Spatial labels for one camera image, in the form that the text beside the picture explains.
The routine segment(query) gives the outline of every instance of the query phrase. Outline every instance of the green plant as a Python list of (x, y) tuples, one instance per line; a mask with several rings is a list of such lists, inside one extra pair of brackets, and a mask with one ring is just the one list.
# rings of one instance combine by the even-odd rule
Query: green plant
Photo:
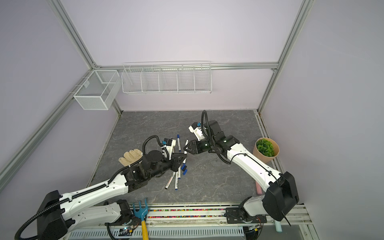
[(264, 156), (267, 156), (267, 157), (275, 156), (275, 151), (273, 150), (273, 145), (270, 141), (263, 138), (257, 141), (256, 145), (257, 145), (257, 150), (259, 150), (259, 152), (261, 152)]

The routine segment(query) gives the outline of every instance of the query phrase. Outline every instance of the blue fork head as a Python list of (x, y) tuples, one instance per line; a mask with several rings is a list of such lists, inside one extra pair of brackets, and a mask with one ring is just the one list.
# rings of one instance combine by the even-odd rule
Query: blue fork head
[(133, 206), (133, 213), (135, 214), (136, 217), (140, 218), (141, 221), (144, 221), (145, 216), (148, 213), (148, 205), (147, 205), (147, 199), (144, 200), (145, 202), (145, 207), (141, 207), (141, 201), (139, 201), (139, 209), (136, 211), (135, 208), (135, 203), (132, 204)]

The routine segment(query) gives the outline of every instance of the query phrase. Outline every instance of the potted plant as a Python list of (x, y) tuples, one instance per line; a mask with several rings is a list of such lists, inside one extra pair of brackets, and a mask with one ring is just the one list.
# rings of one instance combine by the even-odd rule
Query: potted plant
[(279, 145), (274, 140), (262, 137), (256, 141), (253, 155), (262, 162), (268, 163), (279, 154), (279, 151)]

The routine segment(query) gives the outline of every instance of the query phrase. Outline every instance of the mesh basket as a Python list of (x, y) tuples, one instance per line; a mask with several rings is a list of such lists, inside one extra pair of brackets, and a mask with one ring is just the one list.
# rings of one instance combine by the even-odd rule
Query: mesh basket
[(210, 65), (164, 67), (129, 67), (121, 74), (122, 90), (142, 93), (210, 93)]
[(108, 110), (120, 87), (116, 70), (93, 70), (73, 97), (84, 110)]

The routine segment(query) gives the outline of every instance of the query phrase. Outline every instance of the blue marker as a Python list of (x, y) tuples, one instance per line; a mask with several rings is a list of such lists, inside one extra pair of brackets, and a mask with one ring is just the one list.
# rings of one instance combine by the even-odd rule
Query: blue marker
[(177, 135), (177, 144), (179, 145), (179, 152), (181, 152), (180, 137)]

